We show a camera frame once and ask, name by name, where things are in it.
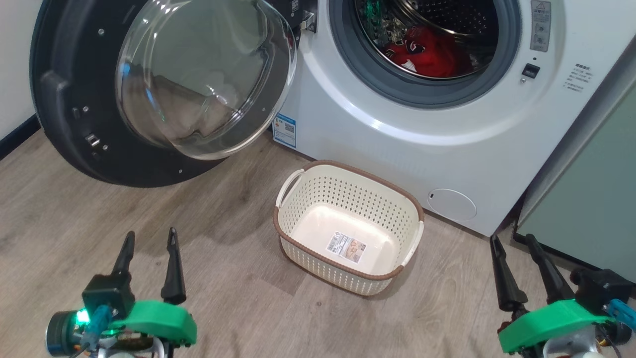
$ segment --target white washing machine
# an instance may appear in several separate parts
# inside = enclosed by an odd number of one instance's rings
[[[420,97],[412,82],[395,81],[409,88],[400,97],[376,76],[379,61],[356,58],[372,52],[357,48],[366,39],[352,30],[346,1],[319,0],[317,32],[300,41],[280,111],[295,136],[279,131],[278,141],[376,174],[424,208],[492,234],[636,33],[633,1],[494,5],[499,45],[485,71],[450,81],[459,84],[423,81]],[[528,64],[534,78],[523,74]]]
[[[273,121],[277,141],[488,235],[634,14],[619,0],[43,0],[32,94],[55,148],[98,180],[187,180]]]

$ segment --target washing machine door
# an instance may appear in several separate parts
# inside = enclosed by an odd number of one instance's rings
[[[105,182],[181,182],[253,142],[296,65],[263,0],[45,0],[31,49],[40,123]]]

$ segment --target basket bottom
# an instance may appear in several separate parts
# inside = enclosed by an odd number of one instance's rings
[[[330,204],[308,208],[291,237],[307,248],[348,268],[385,275],[396,267],[396,242],[370,220]]]

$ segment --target sticker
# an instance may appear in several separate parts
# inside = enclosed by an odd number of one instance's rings
[[[285,145],[289,145],[292,148],[296,148],[296,121],[285,117],[282,114],[277,114],[272,124],[272,131],[274,132],[274,140]]]
[[[583,92],[583,89],[585,89],[587,84],[591,81],[592,77],[594,77],[594,75],[588,66],[576,64],[565,79],[563,87],[573,90],[574,92]]]
[[[353,261],[355,263],[360,262],[362,254],[366,244],[347,236],[339,231],[336,231],[331,237],[331,241],[327,246],[327,251],[333,252],[336,255],[342,256],[345,259]]]
[[[547,52],[548,43],[550,43],[552,4],[549,1],[531,0],[530,6],[532,7],[530,49]]]

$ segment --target black cable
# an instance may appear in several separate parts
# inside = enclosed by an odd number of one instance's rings
[[[70,356],[69,358],[77,358],[80,356],[80,354],[86,352],[86,350],[88,349],[88,346],[90,346],[88,343],[83,345],[82,348],[80,348],[79,351],[75,352],[72,356]]]
[[[623,356],[621,355],[621,352],[619,352],[618,347],[614,344],[614,342],[612,342],[612,340],[609,337],[609,334],[607,333],[607,331],[605,330],[605,327],[603,326],[598,326],[598,329],[600,330],[600,332],[603,334],[603,336],[605,337],[605,339],[609,342],[609,344],[612,345],[612,348],[614,349],[614,352],[616,353],[616,358],[623,358]]]

